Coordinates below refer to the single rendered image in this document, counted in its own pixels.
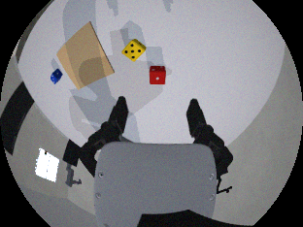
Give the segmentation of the red die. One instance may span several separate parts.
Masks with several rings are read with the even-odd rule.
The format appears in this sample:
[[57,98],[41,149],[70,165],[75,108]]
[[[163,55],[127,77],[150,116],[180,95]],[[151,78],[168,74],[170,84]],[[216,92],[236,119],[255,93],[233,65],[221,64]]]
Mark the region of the red die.
[[165,84],[165,78],[164,66],[150,66],[150,84]]

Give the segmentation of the blue die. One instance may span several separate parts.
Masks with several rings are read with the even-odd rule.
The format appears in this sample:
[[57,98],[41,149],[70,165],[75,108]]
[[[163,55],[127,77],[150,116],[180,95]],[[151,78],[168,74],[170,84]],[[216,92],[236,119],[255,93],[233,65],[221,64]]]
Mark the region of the blue die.
[[54,84],[56,84],[56,83],[61,79],[62,75],[63,75],[63,74],[60,72],[60,70],[59,70],[59,69],[56,69],[56,70],[51,74],[50,79],[52,80],[52,82],[53,82]]

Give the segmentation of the tan flat mat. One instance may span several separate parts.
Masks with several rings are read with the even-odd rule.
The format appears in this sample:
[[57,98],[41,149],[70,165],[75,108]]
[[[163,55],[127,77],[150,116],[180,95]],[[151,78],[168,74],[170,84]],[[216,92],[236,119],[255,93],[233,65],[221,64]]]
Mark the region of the tan flat mat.
[[56,55],[78,90],[115,72],[91,21],[78,30]]

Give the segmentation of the yellow die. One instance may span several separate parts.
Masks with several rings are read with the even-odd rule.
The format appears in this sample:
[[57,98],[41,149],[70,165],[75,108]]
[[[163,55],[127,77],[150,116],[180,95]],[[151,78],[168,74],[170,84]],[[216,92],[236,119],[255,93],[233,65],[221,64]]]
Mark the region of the yellow die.
[[136,59],[146,50],[146,47],[137,39],[129,42],[129,44],[121,52],[132,61]]

